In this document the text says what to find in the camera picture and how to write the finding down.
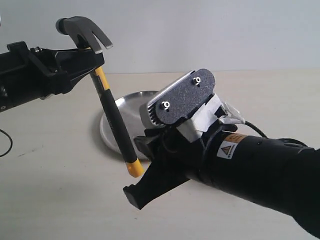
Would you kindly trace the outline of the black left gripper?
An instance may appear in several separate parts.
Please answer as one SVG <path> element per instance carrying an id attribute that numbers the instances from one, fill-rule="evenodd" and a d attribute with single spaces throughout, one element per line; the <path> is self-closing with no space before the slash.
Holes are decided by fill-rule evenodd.
<path id="1" fill-rule="evenodd" d="M 28 48 L 24 41 L 6 45 L 6 99 L 35 100 L 66 94 L 105 63 L 92 49 Z"/>

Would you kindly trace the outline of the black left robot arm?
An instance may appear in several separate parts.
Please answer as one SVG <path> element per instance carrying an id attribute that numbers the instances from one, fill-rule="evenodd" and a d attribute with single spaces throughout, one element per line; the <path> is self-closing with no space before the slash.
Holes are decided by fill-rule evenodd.
<path id="1" fill-rule="evenodd" d="M 0 55 L 1 112 L 51 95 L 67 94 L 104 64 L 91 49 L 28 48 L 24 41 L 7 45 Z"/>

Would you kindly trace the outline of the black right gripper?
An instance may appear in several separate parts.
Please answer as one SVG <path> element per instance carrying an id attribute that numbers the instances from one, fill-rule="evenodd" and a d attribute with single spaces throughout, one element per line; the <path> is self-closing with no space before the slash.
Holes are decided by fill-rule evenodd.
<path id="1" fill-rule="evenodd" d="M 236 185 L 235 164 L 217 153 L 224 138 L 237 129 L 234 124 L 215 123 L 194 142 L 173 127 L 147 129 L 134 143 L 150 166 L 137 184 L 123 188 L 127 200 L 141 210 L 190 179 L 206 185 Z"/>

